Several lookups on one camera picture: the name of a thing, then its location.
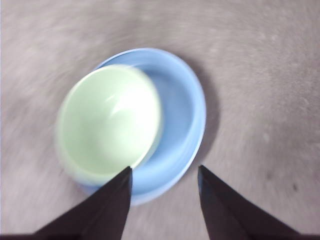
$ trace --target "plastic bowl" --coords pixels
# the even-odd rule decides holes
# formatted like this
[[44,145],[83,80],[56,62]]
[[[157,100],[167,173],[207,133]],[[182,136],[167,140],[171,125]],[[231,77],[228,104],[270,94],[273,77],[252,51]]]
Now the plastic bowl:
[[152,81],[126,65],[99,68],[68,93],[57,118],[57,148],[79,183],[103,185],[156,150],[162,107]]
[[[133,170],[131,204],[150,201],[170,189],[195,158],[206,125],[206,102],[192,69],[176,55],[156,48],[136,48],[116,54],[96,69],[126,64],[140,69],[154,83],[163,109],[160,143],[143,165]],[[100,186],[83,186],[87,193]]]

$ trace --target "light blue bowl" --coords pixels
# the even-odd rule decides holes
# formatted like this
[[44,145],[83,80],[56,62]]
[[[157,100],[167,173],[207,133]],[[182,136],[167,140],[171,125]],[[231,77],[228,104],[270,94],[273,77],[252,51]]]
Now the light blue bowl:
[[[133,170],[131,204],[148,202],[169,190],[187,171],[202,141],[206,102],[199,80],[179,57],[155,48],[136,48],[114,55],[99,66],[125,64],[153,81],[161,99],[164,126],[151,158]],[[98,186],[85,186],[88,193]]]

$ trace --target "green bowl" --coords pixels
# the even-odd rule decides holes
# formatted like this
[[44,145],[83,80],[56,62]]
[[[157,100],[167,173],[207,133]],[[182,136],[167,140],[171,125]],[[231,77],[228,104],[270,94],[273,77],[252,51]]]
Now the green bowl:
[[109,65],[82,78],[65,97],[56,145],[66,171],[96,185],[147,160],[161,130],[161,102],[149,77],[127,65]]

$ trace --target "gray carpet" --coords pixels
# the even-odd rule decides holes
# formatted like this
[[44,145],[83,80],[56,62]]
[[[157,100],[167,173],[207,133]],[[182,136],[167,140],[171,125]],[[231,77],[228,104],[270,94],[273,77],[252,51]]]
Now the gray carpet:
[[1,230],[30,233],[86,196],[58,165],[57,110],[115,53],[171,51],[206,94],[186,175],[130,209],[123,239],[208,239],[197,166],[304,233],[320,234],[320,1],[2,0]]

